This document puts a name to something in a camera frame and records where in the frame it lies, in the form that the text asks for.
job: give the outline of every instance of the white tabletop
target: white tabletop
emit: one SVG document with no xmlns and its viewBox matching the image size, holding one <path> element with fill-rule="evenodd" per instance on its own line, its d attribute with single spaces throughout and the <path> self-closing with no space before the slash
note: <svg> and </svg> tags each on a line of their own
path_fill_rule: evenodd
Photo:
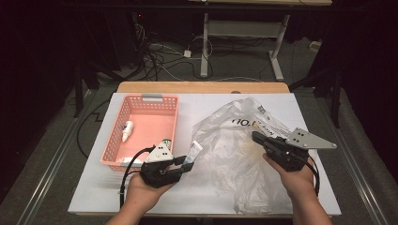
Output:
<svg viewBox="0 0 398 225">
<path fill-rule="evenodd" d="M 99 134 L 84 167 L 78 187 L 69 206 L 69 212 L 79 215 L 114 214 L 119 210 L 120 182 L 122 172 L 114 172 L 100 162 L 107 139 L 115 122 L 117 111 L 125 93 L 115 93 Z M 253 97 L 274 117 L 292 130 L 306 128 L 299 105 L 293 94 L 176 94 L 179 109 L 174 140 L 175 157 L 187 155 L 191 145 L 192 127 L 221 106 L 236 100 Z M 326 212 L 341 215 L 329 179 L 319 157 L 315 160 L 320 172 L 319 201 Z M 235 217 L 234 193 L 221 192 L 211 182 L 211 173 L 205 163 L 195 161 L 192 171 L 184 173 L 181 180 L 163 194 L 158 204 L 148 215 L 167 216 L 222 216 Z M 291 210 L 272 212 L 273 215 L 289 215 Z"/>
</svg>

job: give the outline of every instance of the pink basket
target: pink basket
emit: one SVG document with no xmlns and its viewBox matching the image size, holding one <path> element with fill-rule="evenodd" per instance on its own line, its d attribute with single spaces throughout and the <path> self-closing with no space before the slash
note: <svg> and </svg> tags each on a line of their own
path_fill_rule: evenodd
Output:
<svg viewBox="0 0 398 225">
<path fill-rule="evenodd" d="M 177 111 L 178 96 L 126 94 L 100 161 L 114 171 L 124 172 L 139 151 L 158 145 L 163 139 L 172 141 L 173 151 Z M 122 142 L 123 126 L 129 120 L 134 127 Z M 134 161 L 133 170 L 141 168 L 147 155 L 144 153 Z"/>
</svg>

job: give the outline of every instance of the gray carpet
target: gray carpet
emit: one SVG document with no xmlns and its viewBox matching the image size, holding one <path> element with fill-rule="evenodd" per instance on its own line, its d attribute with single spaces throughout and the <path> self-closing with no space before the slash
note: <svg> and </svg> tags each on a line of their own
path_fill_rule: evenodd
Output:
<svg viewBox="0 0 398 225">
<path fill-rule="evenodd" d="M 279 62 L 285 77 L 290 84 L 307 74 L 315 53 L 308 51 L 309 41 L 303 39 L 295 44 L 284 43 L 279 55 Z M 242 46 L 226 56 L 221 55 L 228 51 L 221 47 L 210 58 L 213 67 L 213 76 L 210 80 L 224 80 L 224 82 L 253 82 L 247 78 L 229 80 L 231 77 L 248 77 L 263 82 L 275 82 L 268 63 L 267 50 L 272 49 L 273 42 L 266 40 L 258 47 Z M 168 46 L 180 53 L 184 48 L 169 43 Z M 176 58 L 170 54 L 163 54 L 167 60 Z M 199 74 L 199 62 L 193 63 L 196 74 Z M 126 68 L 120 74 L 128 74 L 131 69 Z M 198 81 L 192 76 L 190 64 L 180 64 L 168 68 L 168 72 L 158 74 L 159 81 L 175 81 L 176 78 L 186 81 Z M 132 80 L 144 77 L 141 73 Z M 84 169 L 85 158 L 79 151 L 76 142 L 76 129 L 69 131 L 70 125 L 81 124 L 97 106 L 117 88 L 104 75 L 99 75 L 101 83 L 98 91 L 88 92 L 84 105 L 84 115 L 74 119 L 74 93 L 66 99 L 64 108 L 54 117 L 47 127 L 46 133 L 36 147 L 31 158 L 25 165 L 20 177 L 0 206 L 0 224 L 17 224 L 19 219 L 26 224 L 104 224 L 110 217 L 86 217 L 68 213 L 70 200 L 76 188 L 80 175 Z M 394 179 L 388 173 L 384 163 L 378 157 L 369 139 L 366 137 L 360 122 L 351 110 L 349 100 L 344 91 L 341 97 L 339 120 L 341 128 L 333 127 L 328 116 L 329 99 L 315 98 L 311 88 L 300 88 L 295 91 L 298 105 L 305 119 L 308 129 L 321 137 L 338 143 L 337 150 L 320 151 L 320 157 L 328 174 L 333 191 L 338 199 L 343 214 L 333 217 L 334 224 L 393 224 L 397 221 L 398 188 Z M 80 145 L 86 154 L 96 140 L 100 129 L 100 120 L 107 110 L 107 104 L 99 107 L 96 115 L 89 115 L 81 128 Z M 70 140 L 65 140 L 65 134 L 73 133 Z M 354 171 L 352 160 L 347 160 L 347 153 L 355 159 Z M 49 165 L 59 167 L 49 170 Z M 54 179 L 41 194 L 35 193 L 40 179 L 45 174 L 53 173 Z M 29 207 L 31 197 L 35 199 L 36 207 Z M 375 200 L 366 201 L 364 196 L 372 196 Z M 291 224 L 289 219 L 196 219 L 196 218 L 144 218 L 141 224 Z"/>
</svg>

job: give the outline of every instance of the clear plastic bag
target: clear plastic bag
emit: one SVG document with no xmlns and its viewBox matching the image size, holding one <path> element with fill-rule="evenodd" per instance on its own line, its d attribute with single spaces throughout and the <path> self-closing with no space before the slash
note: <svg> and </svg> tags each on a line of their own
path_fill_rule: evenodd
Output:
<svg viewBox="0 0 398 225">
<path fill-rule="evenodd" d="M 205 160 L 211 166 L 217 189 L 234 192 L 237 213 L 291 213 L 280 176 L 263 160 L 263 147 L 252 140 L 259 123 L 268 136 L 289 132 L 252 97 L 224 105 L 193 127 L 192 141 L 203 148 L 196 161 Z"/>
</svg>

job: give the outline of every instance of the pink plastic basket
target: pink plastic basket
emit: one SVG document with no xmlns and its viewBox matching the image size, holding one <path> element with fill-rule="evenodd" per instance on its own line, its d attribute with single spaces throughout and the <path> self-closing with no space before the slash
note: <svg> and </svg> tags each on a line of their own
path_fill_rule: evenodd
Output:
<svg viewBox="0 0 398 225">
<path fill-rule="evenodd" d="M 178 96 L 126 94 L 100 161 L 114 171 L 124 172 L 139 151 L 158 145 L 163 139 L 172 141 L 170 151 L 173 151 L 177 111 Z M 129 138 L 122 142 L 123 126 L 128 120 L 134 127 Z M 147 153 L 139 156 L 132 168 L 139 169 L 146 156 Z"/>
</svg>

